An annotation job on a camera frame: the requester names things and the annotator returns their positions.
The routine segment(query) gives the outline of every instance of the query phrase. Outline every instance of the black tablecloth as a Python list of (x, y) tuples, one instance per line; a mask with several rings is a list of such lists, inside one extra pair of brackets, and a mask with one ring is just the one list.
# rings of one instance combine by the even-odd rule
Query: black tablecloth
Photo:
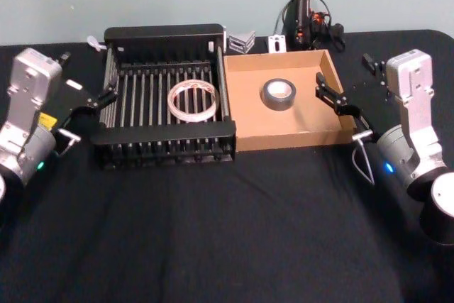
[[(433, 58), (433, 124), (453, 166), (454, 40), (436, 31), (351, 33), (331, 52), (345, 88), (368, 52)], [(6, 77), (23, 47), (0, 48)], [(97, 92), (102, 53), (35, 45)], [(255, 52), (265, 50), (258, 40)], [(88, 119), (74, 123), (84, 134)], [(235, 162), (102, 171), (85, 139), (29, 184), (1, 236), (5, 302), (452, 302), (454, 248), (419, 228), (421, 204), (389, 181), (369, 186), (351, 145), (237, 155)]]

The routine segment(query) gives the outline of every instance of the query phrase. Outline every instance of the black metal rack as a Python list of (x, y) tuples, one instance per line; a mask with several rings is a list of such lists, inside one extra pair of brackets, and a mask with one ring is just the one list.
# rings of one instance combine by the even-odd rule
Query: black metal rack
[[(217, 24), (109, 28), (104, 86), (118, 78), (118, 99), (100, 116), (92, 136), (103, 167), (232, 160), (235, 122), (231, 120), (223, 67), (223, 27)], [(217, 88), (220, 106), (205, 122), (186, 123), (167, 109), (167, 94), (186, 79)], [(201, 90), (177, 98), (181, 110), (200, 112), (211, 105)]]

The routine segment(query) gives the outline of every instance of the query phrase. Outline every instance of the gray duct tape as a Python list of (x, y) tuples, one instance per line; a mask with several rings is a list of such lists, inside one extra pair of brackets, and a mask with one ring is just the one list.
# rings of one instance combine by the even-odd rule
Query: gray duct tape
[(297, 89), (290, 81), (282, 78), (270, 79), (260, 92), (265, 106), (272, 110), (284, 111), (293, 106)]

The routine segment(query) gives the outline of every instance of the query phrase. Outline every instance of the cardboard box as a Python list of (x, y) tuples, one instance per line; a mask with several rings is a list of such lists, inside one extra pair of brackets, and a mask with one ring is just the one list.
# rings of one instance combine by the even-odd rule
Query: cardboard box
[[(238, 152), (351, 142), (354, 120), (338, 117), (315, 97), (317, 72), (343, 91), (327, 50), (227, 56), (224, 62)], [(273, 78), (297, 88), (294, 105), (286, 111), (273, 111), (260, 98), (263, 84)]]

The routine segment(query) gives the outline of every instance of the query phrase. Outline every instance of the white bracket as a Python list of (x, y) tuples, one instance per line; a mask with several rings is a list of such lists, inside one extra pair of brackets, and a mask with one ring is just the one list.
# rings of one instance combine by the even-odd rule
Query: white bracket
[(284, 35), (271, 35), (268, 37), (268, 53), (286, 53)]

